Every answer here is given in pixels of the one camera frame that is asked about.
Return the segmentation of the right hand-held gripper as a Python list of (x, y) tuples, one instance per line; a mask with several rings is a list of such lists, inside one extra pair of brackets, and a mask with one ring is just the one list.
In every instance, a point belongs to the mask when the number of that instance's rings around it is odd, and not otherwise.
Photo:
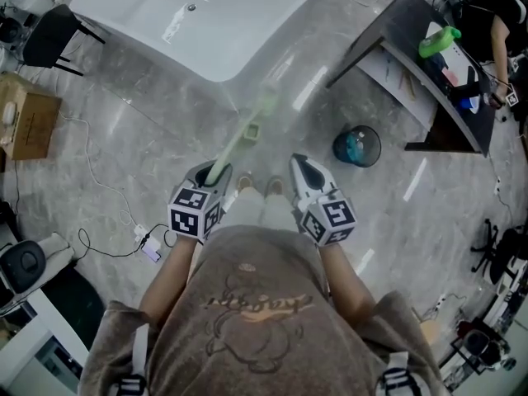
[(299, 153), (291, 156), (290, 170), (301, 231), (318, 247), (346, 240), (357, 225), (357, 217), (330, 171)]

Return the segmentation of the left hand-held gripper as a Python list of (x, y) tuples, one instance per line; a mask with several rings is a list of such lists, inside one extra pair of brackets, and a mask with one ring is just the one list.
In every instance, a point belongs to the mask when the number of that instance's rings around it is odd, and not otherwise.
[(174, 233), (203, 243), (223, 216), (224, 197), (233, 168), (226, 164), (214, 182), (205, 184), (215, 160), (190, 169), (167, 205), (168, 226)]

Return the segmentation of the light green mop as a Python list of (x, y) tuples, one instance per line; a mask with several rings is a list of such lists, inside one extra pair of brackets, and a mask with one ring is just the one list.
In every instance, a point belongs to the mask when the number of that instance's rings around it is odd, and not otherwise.
[(210, 169), (205, 179), (206, 186), (212, 186), (219, 179), (221, 172), (229, 163), (231, 153), (238, 146), (239, 141), (244, 138), (250, 125), (255, 124), (263, 116), (273, 114), (276, 110), (278, 100), (279, 90), (277, 85), (272, 85), (269, 82), (261, 86), (250, 114), (239, 122), (238, 129), (234, 132), (224, 151), (217, 157), (213, 167)]

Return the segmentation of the white counter block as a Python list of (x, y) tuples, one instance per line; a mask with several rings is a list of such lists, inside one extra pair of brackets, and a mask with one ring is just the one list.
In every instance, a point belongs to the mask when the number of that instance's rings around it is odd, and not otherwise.
[(291, 45), (314, 0), (71, 0), (70, 9), (211, 83)]

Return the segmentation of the person's right forearm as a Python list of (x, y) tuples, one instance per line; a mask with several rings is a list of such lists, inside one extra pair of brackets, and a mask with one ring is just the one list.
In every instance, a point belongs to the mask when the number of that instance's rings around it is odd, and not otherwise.
[(340, 244), (319, 249), (323, 269), (336, 311), (350, 324), (371, 316), (375, 300), (347, 260)]

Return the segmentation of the person's left forearm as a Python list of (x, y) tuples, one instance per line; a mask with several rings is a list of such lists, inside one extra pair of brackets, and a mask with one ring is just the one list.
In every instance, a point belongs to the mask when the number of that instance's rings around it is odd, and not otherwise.
[(197, 240), (179, 236), (139, 304), (152, 324), (161, 328), (186, 288)]

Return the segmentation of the black mesh trash bin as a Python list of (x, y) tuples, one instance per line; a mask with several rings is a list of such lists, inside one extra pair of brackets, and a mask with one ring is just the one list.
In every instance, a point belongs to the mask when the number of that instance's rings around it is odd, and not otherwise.
[(337, 160), (362, 168), (376, 164), (381, 149), (379, 135), (367, 125), (344, 129), (332, 143), (332, 151)]

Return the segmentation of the person's light trousers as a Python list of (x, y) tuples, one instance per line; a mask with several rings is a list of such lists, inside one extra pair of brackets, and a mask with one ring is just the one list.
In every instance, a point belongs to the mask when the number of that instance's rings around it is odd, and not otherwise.
[(255, 188), (246, 187), (238, 193), (216, 229), (242, 225), (297, 233), (293, 210), (284, 195), (263, 196)]

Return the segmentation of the person's brown shirt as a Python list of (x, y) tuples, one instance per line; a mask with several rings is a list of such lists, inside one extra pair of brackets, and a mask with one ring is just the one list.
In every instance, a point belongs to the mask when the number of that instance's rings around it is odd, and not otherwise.
[(161, 328), (110, 302), (78, 396), (446, 396), (405, 298), (350, 325), (300, 233), (218, 230)]

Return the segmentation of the green bottle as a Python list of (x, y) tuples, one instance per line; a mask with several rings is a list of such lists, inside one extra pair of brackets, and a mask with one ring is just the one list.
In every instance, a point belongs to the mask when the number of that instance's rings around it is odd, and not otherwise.
[(427, 59), (434, 54), (446, 50), (450, 45), (461, 37), (461, 32), (453, 26), (444, 26), (434, 34), (424, 38), (418, 46), (421, 58)]

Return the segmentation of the brown cardboard box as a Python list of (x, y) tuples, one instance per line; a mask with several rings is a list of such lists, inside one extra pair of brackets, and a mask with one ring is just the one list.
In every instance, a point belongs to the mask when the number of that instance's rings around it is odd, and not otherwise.
[(61, 103), (18, 74), (0, 74), (0, 149), (12, 161), (46, 158)]

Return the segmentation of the black office chair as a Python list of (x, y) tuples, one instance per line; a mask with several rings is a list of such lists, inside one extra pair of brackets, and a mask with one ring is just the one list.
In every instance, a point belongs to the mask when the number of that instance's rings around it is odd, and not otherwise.
[(482, 272), (491, 285), (498, 285), (503, 278), (512, 281), (522, 276), (516, 262), (528, 262), (528, 221), (524, 225), (506, 229), (498, 238), (499, 229), (490, 219), (484, 220), (487, 240), (483, 247), (471, 247), (472, 253), (481, 253), (479, 262), (471, 267), (472, 273)]

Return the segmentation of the grey round stool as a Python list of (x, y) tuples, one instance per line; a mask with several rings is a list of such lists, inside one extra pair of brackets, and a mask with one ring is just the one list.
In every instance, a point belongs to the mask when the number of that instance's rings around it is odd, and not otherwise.
[(14, 294), (29, 290), (43, 275), (46, 257), (41, 246), (31, 240), (11, 245), (0, 255), (0, 272)]

